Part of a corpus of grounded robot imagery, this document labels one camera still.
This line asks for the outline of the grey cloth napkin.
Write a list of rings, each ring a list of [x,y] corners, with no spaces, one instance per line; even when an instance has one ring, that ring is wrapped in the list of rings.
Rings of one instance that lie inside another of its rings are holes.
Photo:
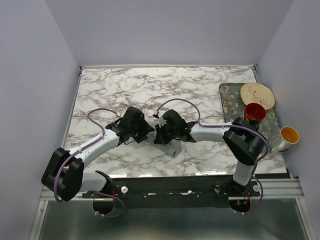
[[[179,140],[173,139],[169,143],[155,143],[155,140],[158,139],[158,130],[156,128],[157,122],[151,122],[150,125],[155,131],[149,132],[147,134],[148,142],[158,150],[162,151],[166,155],[170,156],[171,158],[175,158],[179,155],[182,151],[182,143]]]

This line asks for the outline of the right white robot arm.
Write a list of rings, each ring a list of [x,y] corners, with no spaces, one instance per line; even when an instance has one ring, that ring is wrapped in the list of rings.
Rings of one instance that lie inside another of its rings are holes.
[[[228,146],[237,159],[230,191],[241,196],[248,190],[257,162],[268,153],[266,138],[243,118],[224,124],[203,125],[199,121],[186,122],[173,109],[159,116],[156,111],[153,117],[158,122],[155,125],[155,144],[167,145],[173,140],[186,143],[217,142]]]

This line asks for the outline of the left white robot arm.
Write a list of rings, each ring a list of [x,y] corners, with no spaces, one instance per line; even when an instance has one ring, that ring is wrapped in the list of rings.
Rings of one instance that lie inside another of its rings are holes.
[[[144,113],[136,107],[130,106],[124,115],[116,113],[116,116],[118,119],[107,126],[98,124],[101,133],[87,142],[69,150],[59,147],[53,152],[41,183],[53,192],[57,202],[70,201],[79,192],[87,191],[94,191],[101,198],[107,197],[111,191],[107,175],[85,173],[85,168],[130,138],[141,143],[155,131],[145,120]]]

